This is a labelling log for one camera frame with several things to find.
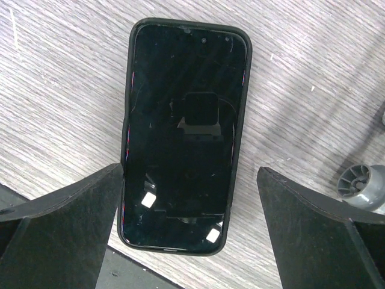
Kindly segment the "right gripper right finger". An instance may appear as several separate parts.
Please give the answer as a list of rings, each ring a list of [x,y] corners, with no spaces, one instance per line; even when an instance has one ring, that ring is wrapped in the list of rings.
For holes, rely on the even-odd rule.
[[[283,288],[384,288],[384,216],[260,167],[257,186]]]

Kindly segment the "black phone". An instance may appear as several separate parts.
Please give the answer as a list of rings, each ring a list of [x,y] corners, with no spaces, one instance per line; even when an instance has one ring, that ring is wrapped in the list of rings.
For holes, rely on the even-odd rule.
[[[149,17],[130,33],[117,232],[151,252],[225,245],[252,61],[234,26]]]

